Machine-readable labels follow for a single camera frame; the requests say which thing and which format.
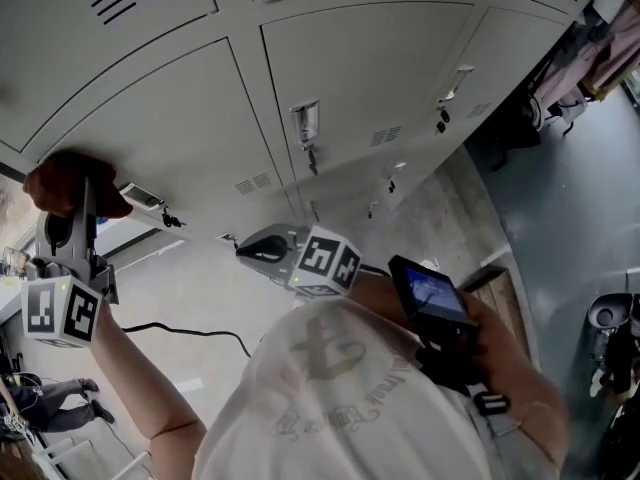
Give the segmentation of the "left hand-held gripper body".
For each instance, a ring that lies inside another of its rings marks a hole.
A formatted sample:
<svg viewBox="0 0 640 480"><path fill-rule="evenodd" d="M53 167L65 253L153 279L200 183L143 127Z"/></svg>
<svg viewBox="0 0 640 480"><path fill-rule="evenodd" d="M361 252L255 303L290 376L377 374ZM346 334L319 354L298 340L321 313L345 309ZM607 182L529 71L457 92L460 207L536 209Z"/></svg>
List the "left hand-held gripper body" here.
<svg viewBox="0 0 640 480"><path fill-rule="evenodd" d="M98 256L97 271L84 280L71 269L42 258L26 263L21 286L27 338L58 348L88 348L102 303L119 302L114 267Z"/></svg>

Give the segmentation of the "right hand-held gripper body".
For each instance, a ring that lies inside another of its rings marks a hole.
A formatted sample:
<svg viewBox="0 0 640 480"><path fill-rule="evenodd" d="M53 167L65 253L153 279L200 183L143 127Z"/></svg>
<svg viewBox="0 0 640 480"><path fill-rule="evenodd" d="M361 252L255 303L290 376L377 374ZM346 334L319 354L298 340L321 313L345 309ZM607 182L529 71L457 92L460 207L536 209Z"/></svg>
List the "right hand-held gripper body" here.
<svg viewBox="0 0 640 480"><path fill-rule="evenodd" d="M346 296L361 263L360 251L349 240L314 225L285 287L309 298Z"/></svg>

